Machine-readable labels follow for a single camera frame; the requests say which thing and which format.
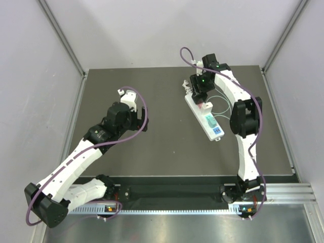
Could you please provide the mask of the black cube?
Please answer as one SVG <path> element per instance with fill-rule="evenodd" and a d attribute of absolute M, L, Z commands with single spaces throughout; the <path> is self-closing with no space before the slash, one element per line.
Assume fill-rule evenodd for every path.
<path fill-rule="evenodd" d="M 196 105 L 205 103 L 207 100 L 208 94 L 206 92 L 192 92 L 192 99 Z"/>

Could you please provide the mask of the teal charger plug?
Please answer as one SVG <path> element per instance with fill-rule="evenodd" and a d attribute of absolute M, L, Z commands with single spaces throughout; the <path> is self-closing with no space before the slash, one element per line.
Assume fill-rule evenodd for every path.
<path fill-rule="evenodd" d="M 217 126 L 217 121 L 216 119 L 212 116 L 212 117 L 208 117 L 207 118 L 207 122 L 208 122 L 208 125 L 211 129 L 215 128 Z"/>

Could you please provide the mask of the white charger adapter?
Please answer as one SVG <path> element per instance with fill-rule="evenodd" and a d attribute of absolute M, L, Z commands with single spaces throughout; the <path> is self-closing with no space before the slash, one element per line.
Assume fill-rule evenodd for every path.
<path fill-rule="evenodd" d="M 211 102 L 202 103 L 200 106 L 200 111 L 201 111 L 202 115 L 207 115 L 207 114 L 211 113 L 212 109 L 213 109 L 213 105 Z"/>

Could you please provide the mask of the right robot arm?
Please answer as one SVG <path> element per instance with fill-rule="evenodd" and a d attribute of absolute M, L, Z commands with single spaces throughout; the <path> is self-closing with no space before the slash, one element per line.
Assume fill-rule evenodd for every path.
<path fill-rule="evenodd" d="M 255 166 L 255 140 L 260 131 L 262 100 L 252 97 L 234 77 L 226 63 L 219 63 L 215 54 L 208 54 L 200 61 L 191 60 L 196 73 L 190 76 L 192 89 L 185 100 L 210 141 L 218 141 L 224 131 L 212 114 L 208 92 L 219 87 L 232 108 L 229 125 L 238 143 L 239 169 L 234 189 L 225 189 L 224 198 L 234 201 L 250 199 L 261 187 L 260 174 Z"/>

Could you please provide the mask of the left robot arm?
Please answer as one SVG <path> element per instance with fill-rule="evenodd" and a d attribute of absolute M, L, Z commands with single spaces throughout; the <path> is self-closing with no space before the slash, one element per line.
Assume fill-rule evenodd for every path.
<path fill-rule="evenodd" d="M 138 135 L 147 130 L 148 109 L 142 107 L 138 118 L 134 107 L 122 102 L 114 102 L 101 122 L 90 127 L 74 151 L 50 175 L 37 184 L 29 183 L 25 189 L 28 204 L 25 221 L 33 226 L 30 213 L 49 228 L 58 226 L 74 209 L 93 200 L 111 200 L 114 197 L 114 183 L 104 175 L 90 182 L 73 187 L 79 176 L 115 144 L 134 138 L 122 139 L 126 131 Z"/>

